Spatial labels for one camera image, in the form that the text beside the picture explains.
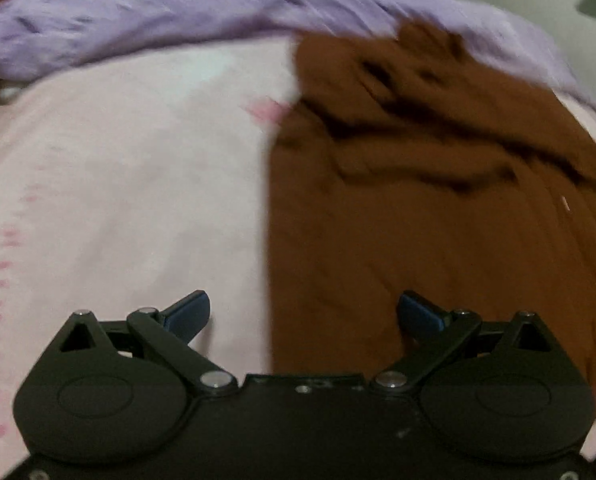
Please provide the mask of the brown padded jacket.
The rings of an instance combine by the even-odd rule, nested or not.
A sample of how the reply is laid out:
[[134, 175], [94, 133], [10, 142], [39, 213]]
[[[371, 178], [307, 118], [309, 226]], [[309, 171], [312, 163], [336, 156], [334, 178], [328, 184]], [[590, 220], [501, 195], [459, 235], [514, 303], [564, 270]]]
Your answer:
[[555, 94], [412, 22], [307, 34], [269, 166], [271, 369], [373, 376], [407, 290], [536, 312], [596, 400], [596, 142]]

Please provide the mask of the pink printed bed blanket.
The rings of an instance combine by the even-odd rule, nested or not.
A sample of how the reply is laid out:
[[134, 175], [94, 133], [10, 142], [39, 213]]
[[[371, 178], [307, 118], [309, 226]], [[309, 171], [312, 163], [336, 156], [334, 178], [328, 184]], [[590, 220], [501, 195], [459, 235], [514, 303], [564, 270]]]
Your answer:
[[[269, 166], [299, 41], [72, 70], [0, 124], [0, 479], [579, 477], [590, 382], [536, 312], [401, 396], [362, 373], [271, 369]], [[199, 394], [126, 318], [196, 290]]]

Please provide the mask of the purple duvet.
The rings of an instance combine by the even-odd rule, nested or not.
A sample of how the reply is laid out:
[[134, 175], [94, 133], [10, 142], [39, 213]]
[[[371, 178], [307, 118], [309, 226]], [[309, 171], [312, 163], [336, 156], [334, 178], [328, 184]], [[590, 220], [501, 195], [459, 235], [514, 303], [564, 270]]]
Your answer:
[[0, 79], [30, 82], [144, 49], [281, 32], [392, 36], [411, 20], [460, 35], [481, 63], [595, 105], [543, 29], [470, 0], [4, 0]]

